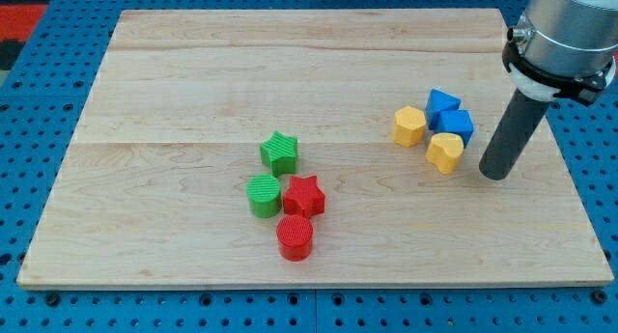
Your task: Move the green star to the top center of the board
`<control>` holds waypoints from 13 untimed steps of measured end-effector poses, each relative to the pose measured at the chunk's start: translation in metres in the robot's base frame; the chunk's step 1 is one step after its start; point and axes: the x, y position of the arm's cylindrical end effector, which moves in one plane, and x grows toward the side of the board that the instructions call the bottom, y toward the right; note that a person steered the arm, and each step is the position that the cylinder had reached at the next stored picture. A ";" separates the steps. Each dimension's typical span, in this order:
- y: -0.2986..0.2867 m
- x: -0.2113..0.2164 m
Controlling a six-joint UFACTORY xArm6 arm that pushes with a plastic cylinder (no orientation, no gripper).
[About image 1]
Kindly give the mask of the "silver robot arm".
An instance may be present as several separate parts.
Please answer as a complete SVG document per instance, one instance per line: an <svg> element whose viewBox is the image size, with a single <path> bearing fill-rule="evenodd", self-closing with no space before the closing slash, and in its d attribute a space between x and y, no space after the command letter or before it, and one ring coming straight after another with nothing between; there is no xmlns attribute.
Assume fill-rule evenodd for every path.
<svg viewBox="0 0 618 333"><path fill-rule="evenodd" d="M617 70L617 0L529 0L502 61L519 92L593 104Z"/></svg>

